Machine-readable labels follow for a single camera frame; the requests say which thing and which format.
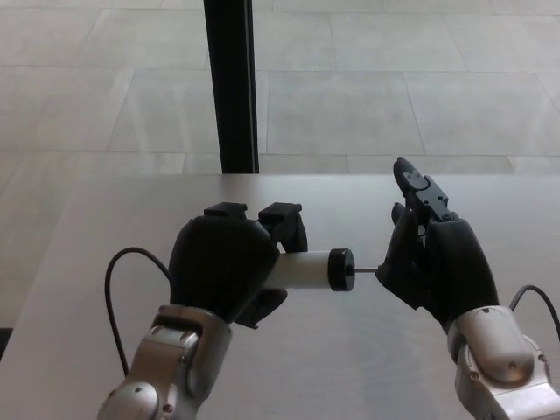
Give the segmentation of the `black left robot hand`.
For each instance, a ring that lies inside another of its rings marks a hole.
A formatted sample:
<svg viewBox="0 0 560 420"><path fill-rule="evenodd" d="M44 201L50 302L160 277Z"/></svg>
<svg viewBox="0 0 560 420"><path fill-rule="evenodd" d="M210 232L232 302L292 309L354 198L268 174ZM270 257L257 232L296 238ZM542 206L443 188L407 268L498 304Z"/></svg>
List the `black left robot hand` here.
<svg viewBox="0 0 560 420"><path fill-rule="evenodd" d="M242 203L205 209L179 231L169 262L170 302L255 329L288 297L266 284L280 253L308 249L299 204L275 202L247 217Z"/></svg>

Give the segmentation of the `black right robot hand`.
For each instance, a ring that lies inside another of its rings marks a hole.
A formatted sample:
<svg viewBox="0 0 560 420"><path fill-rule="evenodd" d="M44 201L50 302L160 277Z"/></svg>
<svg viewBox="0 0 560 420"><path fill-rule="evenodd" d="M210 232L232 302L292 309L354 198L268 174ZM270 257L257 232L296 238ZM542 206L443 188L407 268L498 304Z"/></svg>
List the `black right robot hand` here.
<svg viewBox="0 0 560 420"><path fill-rule="evenodd" d="M393 165L404 197L384 262L375 276L406 305L429 312L448 331L459 316L498 305L492 271L470 224L448 208L448 197L407 159Z"/></svg>

